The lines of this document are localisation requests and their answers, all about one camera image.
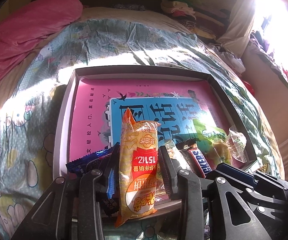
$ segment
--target snack wrapper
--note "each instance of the snack wrapper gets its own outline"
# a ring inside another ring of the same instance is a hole
[[[195,138],[178,143],[176,147],[181,149],[179,151],[190,166],[188,170],[192,170],[200,178],[205,178],[206,174],[212,171],[209,163],[197,147]]]
[[[135,122],[124,113],[119,162],[120,210],[115,226],[156,212],[157,127],[154,121]]]
[[[212,142],[215,139],[226,140],[226,133],[223,129],[213,127],[200,122],[198,119],[193,119],[194,128],[197,133],[199,142],[197,143],[202,153],[207,153],[212,148]]]
[[[190,165],[185,160],[185,157],[183,156],[183,154],[177,149],[177,147],[175,146],[175,143],[172,139],[169,139],[166,141],[165,147],[167,149],[167,152],[168,152],[168,155],[170,156],[170,158],[178,160],[182,169],[192,171]],[[161,168],[160,168],[160,165],[158,162],[157,162],[156,178],[157,178],[157,183],[156,183],[155,202],[168,199],[168,195],[165,192],[165,187],[164,187],[163,178],[162,178],[162,174],[161,174]]]
[[[229,129],[226,144],[228,145],[229,151],[234,159],[243,163],[247,161],[244,155],[246,138],[243,133],[237,131],[235,125]]]
[[[208,158],[213,160],[214,165],[217,166],[220,163],[233,164],[232,156],[229,151],[226,142],[220,139],[214,139],[212,142],[211,150],[206,154]]]
[[[66,168],[70,173],[75,173],[77,177],[82,177],[86,174],[86,166],[88,163],[98,159],[103,158],[106,155],[110,155],[113,151],[113,147],[98,152],[93,152],[88,155],[85,155],[82,158],[74,160],[66,164]]]

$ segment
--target cardboard box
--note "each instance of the cardboard box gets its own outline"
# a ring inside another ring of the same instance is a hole
[[[67,85],[62,106],[60,109],[54,148],[53,178],[68,176],[65,164],[69,162],[69,145],[71,135],[71,122],[79,80],[88,79],[154,79],[170,81],[201,81],[206,80],[210,84],[213,93],[217,97],[223,112],[230,125],[236,125],[239,132],[247,139],[245,156],[247,162],[242,169],[247,170],[256,161],[257,157],[246,128],[239,117],[231,100],[226,95],[217,81],[206,73],[196,72],[172,67],[142,66],[142,65],[120,65],[120,66],[98,66],[86,67],[74,70]]]

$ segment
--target bird illustration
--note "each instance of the bird illustration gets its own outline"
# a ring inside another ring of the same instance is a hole
[[[126,94],[125,94],[125,96],[123,96],[123,94],[122,94],[122,93],[120,93],[120,92],[118,92],[118,91],[116,91],[116,92],[117,92],[117,93],[119,93],[119,94],[120,94],[120,96],[121,96],[121,98],[116,98],[116,99],[125,101],[125,98],[126,98]]]

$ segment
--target curtain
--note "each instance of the curtain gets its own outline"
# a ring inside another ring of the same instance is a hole
[[[255,16],[255,0],[237,0],[226,33],[217,42],[241,58],[250,38]]]

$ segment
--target printed red label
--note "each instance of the printed red label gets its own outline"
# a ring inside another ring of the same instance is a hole
[[[154,206],[156,190],[156,176],[144,174],[137,177],[128,187],[126,203],[128,208],[136,213],[143,214]]]
[[[133,152],[133,160],[132,160],[133,179],[144,174],[156,175],[156,163],[157,163],[156,149],[145,150],[137,147],[137,149]]]

